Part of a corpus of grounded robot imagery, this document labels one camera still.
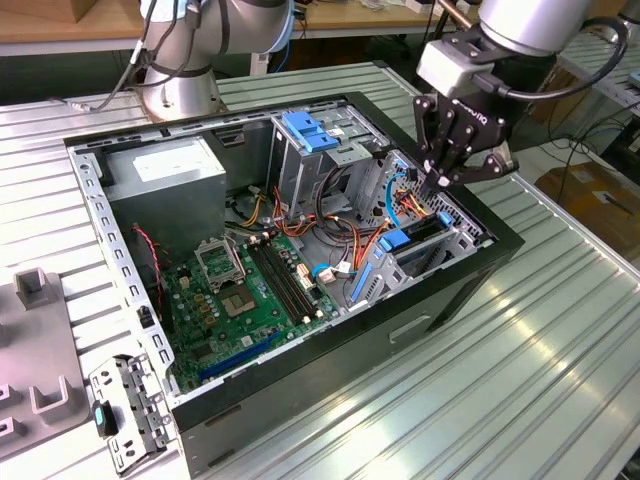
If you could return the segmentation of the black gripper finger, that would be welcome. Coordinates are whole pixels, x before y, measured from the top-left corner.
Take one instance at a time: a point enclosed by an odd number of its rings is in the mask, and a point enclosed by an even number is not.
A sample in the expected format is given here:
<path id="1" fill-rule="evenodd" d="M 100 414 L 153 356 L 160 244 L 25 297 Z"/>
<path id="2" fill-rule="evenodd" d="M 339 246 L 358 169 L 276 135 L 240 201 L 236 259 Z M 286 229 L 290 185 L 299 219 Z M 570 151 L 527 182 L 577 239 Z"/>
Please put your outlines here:
<path id="1" fill-rule="evenodd" d="M 440 108 L 435 96 L 421 95 L 413 99 L 413 111 L 425 180 L 432 189 L 445 189 L 451 182 L 441 164 L 449 150 L 454 110 L 448 104 Z"/>
<path id="2" fill-rule="evenodd" d="M 504 177 L 516 171 L 516 160 L 506 145 L 506 139 L 498 146 L 472 153 L 460 161 L 446 158 L 441 164 L 451 185 L 463 185 Z"/>

